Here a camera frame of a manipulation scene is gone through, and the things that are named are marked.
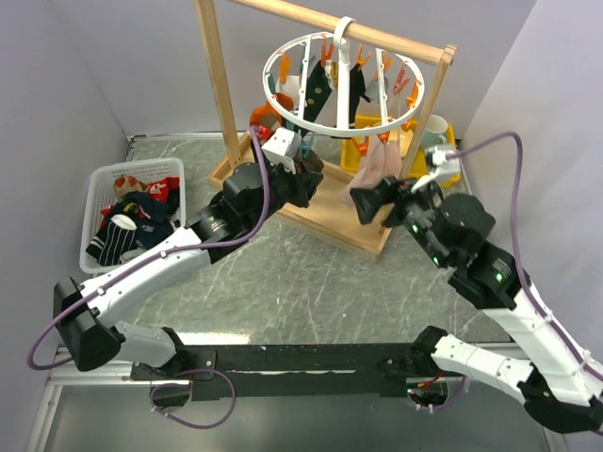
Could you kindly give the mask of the navy patterned sock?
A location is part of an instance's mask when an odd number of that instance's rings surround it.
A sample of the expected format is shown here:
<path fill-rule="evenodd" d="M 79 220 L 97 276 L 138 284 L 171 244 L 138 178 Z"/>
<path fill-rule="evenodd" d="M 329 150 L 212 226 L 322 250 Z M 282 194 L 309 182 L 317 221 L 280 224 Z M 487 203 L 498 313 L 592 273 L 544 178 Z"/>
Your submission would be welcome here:
<path fill-rule="evenodd" d="M 162 223 L 173 215 L 173 210 L 166 202 L 158 201 L 148 193 L 136 191 L 127 193 L 107 215 L 110 218 L 115 215 L 126 215 L 133 220 Z"/>

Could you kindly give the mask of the tan brown ribbed sock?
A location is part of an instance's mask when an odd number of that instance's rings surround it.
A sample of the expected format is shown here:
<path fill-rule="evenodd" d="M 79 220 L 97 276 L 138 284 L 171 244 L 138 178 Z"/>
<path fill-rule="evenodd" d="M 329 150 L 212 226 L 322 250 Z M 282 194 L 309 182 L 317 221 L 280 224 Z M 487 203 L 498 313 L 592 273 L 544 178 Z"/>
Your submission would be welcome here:
<path fill-rule="evenodd" d="M 260 149 L 274 168 L 280 168 L 308 192 L 322 182 L 324 165 L 298 132 L 285 127 L 263 131 Z"/>

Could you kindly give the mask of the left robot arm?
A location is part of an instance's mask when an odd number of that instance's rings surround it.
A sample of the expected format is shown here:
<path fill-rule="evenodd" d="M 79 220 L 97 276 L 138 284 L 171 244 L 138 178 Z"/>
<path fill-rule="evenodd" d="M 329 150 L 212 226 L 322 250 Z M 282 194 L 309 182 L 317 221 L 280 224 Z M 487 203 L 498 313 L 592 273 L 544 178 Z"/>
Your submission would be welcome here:
<path fill-rule="evenodd" d="M 187 355 L 174 330 L 131 325 L 122 317 L 159 289 L 205 268 L 246 244 L 285 204 L 305 208 L 323 179 L 320 160 L 237 167 L 206 207 L 166 240 L 95 279 L 55 287 L 57 330 L 76 368 L 97 369 L 112 360 L 145 363 L 164 378 L 179 377 Z"/>

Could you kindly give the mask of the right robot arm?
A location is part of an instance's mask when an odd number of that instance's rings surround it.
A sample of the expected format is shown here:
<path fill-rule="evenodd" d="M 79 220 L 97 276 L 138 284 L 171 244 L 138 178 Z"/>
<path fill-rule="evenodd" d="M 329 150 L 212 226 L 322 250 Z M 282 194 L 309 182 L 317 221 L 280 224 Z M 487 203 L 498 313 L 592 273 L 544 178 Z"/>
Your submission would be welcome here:
<path fill-rule="evenodd" d="M 474 196 L 443 196 L 439 185 L 383 179 L 354 188 L 350 197 L 361 223 L 391 205 L 384 227 L 403 226 L 448 284 L 484 312 L 523 350 L 503 357 L 429 326 L 414 340 L 402 365 L 422 375 L 448 371 L 485 383 L 523 405 L 541 426 L 567 434 L 602 431 L 602 366 L 568 337 L 514 257 L 488 240 L 496 221 Z"/>

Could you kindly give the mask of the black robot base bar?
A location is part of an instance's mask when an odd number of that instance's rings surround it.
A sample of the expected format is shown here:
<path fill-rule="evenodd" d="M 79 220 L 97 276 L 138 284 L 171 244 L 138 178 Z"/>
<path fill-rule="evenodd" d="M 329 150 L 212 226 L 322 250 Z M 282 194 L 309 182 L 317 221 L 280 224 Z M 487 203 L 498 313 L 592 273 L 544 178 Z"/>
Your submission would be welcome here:
<path fill-rule="evenodd" d="M 407 396 L 409 382 L 438 368 L 409 343 L 185 346 L 179 367 L 153 372 L 134 365 L 134 381 L 192 384 L 194 401 L 236 395 Z"/>

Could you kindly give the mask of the white round clip hanger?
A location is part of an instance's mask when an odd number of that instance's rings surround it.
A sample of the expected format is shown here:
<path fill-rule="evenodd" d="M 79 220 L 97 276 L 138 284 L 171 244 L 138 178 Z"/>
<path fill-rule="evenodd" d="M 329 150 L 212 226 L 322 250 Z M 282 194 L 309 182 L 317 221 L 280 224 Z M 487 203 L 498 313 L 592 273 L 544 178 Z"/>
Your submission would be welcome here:
<path fill-rule="evenodd" d="M 352 56 L 352 39 L 345 38 L 343 33 L 348 24 L 355 23 L 351 17 L 344 16 L 339 19 L 335 31 L 314 32 L 291 40 L 274 51 L 266 61 L 262 85 L 267 102 L 282 116 L 284 124 L 294 131 L 302 135 L 314 132 L 340 138 L 356 136 L 356 123 L 354 128 L 349 127 L 350 69 L 356 63 L 362 65 L 366 87 L 373 78 L 378 78 L 383 91 L 383 80 L 388 80 L 386 94 L 379 102 L 370 102 L 377 105 L 381 122 L 368 128 L 370 134 L 383 134 L 402 126 L 421 106 L 425 80 L 416 62 L 375 47 L 365 55 L 363 49 L 366 44 L 359 42 L 358 53 Z M 310 122 L 303 119 L 306 79 L 318 62 L 324 67 L 332 92 L 316 121 Z M 278 92 L 278 81 L 284 82 L 287 75 L 298 75 L 301 83 L 299 97 L 293 99 L 291 111 L 285 110 L 272 98 Z"/>

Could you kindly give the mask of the yellow plastic tray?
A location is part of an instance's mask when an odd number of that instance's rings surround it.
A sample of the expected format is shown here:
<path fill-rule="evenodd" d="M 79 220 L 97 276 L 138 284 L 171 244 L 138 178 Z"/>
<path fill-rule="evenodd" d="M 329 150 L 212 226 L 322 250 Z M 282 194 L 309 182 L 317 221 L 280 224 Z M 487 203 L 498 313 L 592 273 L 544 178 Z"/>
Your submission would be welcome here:
<path fill-rule="evenodd" d="M 413 133 L 416 128 L 416 121 L 409 121 L 409 129 L 400 131 L 401 140 L 399 144 L 400 155 L 402 158 L 405 157 L 407 150 L 410 146 Z M 356 116 L 356 127 L 363 129 L 372 126 L 378 126 L 381 122 L 376 116 Z M 359 165 L 364 155 L 358 151 L 358 147 L 366 148 L 370 144 L 369 136 L 354 137 L 351 139 L 344 139 L 341 145 L 341 156 L 340 156 L 340 168 L 346 172 L 356 173 L 359 170 Z M 409 172 L 411 178 L 418 179 L 420 176 L 428 173 L 428 167 L 426 164 L 423 150 L 420 149 L 417 152 L 415 161 Z"/>

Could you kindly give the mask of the orange sock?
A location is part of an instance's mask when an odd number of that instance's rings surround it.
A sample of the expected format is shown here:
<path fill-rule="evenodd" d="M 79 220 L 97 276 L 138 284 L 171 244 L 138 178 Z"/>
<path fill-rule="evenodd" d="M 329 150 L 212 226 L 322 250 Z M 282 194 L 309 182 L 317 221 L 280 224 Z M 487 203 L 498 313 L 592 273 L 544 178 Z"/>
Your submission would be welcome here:
<path fill-rule="evenodd" d="M 272 95 L 272 98 L 275 99 L 280 106 L 282 106 L 285 110 L 291 111 L 294 107 L 293 99 L 283 94 L 282 92 L 277 92 Z M 284 124 L 284 120 L 282 116 L 275 110 L 269 102 L 266 102 L 264 105 L 255 108 L 250 116 L 249 125 L 250 126 L 264 126 L 270 129 L 274 128 L 274 124 L 277 123 L 278 126 L 282 126 Z"/>

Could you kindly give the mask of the white small sock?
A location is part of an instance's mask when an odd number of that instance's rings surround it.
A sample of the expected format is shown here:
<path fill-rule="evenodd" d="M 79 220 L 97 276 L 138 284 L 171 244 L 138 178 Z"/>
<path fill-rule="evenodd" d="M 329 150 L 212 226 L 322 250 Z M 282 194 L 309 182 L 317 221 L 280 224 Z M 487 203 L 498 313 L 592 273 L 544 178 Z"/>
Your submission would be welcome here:
<path fill-rule="evenodd" d="M 278 81 L 276 88 L 278 92 L 282 92 L 292 99 L 298 98 L 301 88 L 300 77 L 298 75 L 287 75 L 284 82 Z"/>

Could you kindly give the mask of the pale green mug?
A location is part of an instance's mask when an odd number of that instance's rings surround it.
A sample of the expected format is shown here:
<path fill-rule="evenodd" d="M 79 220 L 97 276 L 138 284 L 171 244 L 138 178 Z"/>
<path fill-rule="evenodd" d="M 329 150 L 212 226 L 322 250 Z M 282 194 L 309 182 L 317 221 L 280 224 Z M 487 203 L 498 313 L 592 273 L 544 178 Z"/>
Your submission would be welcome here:
<path fill-rule="evenodd" d="M 425 150 L 432 146 L 447 144 L 447 131 L 448 122 L 444 118 L 438 115 L 430 115 L 419 148 Z"/>

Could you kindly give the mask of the red sock in basket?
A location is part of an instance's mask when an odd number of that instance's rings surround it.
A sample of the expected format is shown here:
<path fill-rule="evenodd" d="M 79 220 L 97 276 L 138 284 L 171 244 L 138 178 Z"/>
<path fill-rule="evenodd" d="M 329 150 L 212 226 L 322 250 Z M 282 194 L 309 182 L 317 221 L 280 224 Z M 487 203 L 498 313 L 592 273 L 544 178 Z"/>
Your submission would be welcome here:
<path fill-rule="evenodd" d="M 148 193 L 154 199 L 166 202 L 171 206 L 171 209 L 173 210 L 173 215 L 170 218 L 172 218 L 180 207 L 180 178 L 165 177 L 158 181 L 144 183 L 144 185 L 144 193 Z M 102 220 L 102 223 L 105 223 L 105 220 L 109 219 L 109 216 L 107 214 L 115 204 L 107 205 L 104 209 L 101 210 L 102 216 L 104 218 Z"/>

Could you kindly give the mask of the argyle tan sock in basket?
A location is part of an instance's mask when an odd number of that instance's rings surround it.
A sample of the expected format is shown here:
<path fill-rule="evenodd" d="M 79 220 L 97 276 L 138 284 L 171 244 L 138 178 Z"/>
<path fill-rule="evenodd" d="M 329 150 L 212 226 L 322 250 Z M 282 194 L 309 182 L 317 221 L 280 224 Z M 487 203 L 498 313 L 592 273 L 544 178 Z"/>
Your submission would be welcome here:
<path fill-rule="evenodd" d="M 143 192 L 144 183 L 133 175 L 123 174 L 116 178 L 113 183 L 113 191 L 118 199 L 124 198 L 128 193 Z"/>

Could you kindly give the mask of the navy striped sock in basket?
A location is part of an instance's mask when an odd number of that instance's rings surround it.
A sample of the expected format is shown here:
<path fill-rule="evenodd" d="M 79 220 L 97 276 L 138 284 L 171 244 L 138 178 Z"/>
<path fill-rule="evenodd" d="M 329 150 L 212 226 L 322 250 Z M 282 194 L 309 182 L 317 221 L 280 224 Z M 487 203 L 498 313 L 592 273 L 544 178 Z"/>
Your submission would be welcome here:
<path fill-rule="evenodd" d="M 111 217 L 95 235 L 86 254 L 100 266 L 115 266 L 122 256 L 136 249 L 137 225 L 130 217 L 118 214 Z"/>

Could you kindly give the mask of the wooden hanger rack frame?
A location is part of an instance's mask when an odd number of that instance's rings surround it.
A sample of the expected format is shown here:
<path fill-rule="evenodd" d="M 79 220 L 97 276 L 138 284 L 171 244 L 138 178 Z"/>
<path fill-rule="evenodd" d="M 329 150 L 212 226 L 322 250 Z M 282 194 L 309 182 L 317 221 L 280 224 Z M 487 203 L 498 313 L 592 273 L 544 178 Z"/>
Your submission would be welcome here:
<path fill-rule="evenodd" d="M 339 19 L 333 15 L 286 1 L 242 1 L 240 4 L 299 24 L 310 25 L 316 28 L 319 34 L 335 31 L 335 26 L 339 22 Z M 226 157 L 212 170 L 208 181 L 214 186 L 221 186 L 237 164 L 245 163 L 251 157 L 251 138 L 249 133 L 239 135 L 236 130 L 215 3 L 197 0 L 194 5 L 226 147 Z M 418 115 L 415 134 L 409 144 L 408 153 L 402 160 L 401 173 L 405 175 L 415 161 L 427 119 L 432 113 L 457 47 L 450 44 L 444 49 L 439 49 L 362 24 L 348 24 L 343 36 L 377 49 L 390 51 L 402 59 L 418 60 L 436 68 L 430 87 L 421 91 L 422 108 Z M 351 173 L 326 162 L 324 175 L 325 179 L 319 185 L 318 192 L 308 208 L 303 209 L 288 204 L 278 212 L 278 216 L 312 236 L 354 252 L 369 262 L 377 262 L 391 231 L 384 226 L 360 225 L 352 210 L 335 199 L 335 191 L 352 179 Z"/>

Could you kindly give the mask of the aluminium rail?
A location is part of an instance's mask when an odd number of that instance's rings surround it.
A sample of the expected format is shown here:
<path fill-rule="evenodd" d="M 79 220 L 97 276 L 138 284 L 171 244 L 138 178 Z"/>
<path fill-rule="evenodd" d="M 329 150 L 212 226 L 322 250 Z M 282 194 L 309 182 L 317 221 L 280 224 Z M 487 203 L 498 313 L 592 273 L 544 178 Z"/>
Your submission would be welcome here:
<path fill-rule="evenodd" d="M 80 371 L 74 361 L 53 367 L 46 378 L 48 386 L 112 386 L 131 383 L 132 364 L 109 361 L 90 371 Z"/>

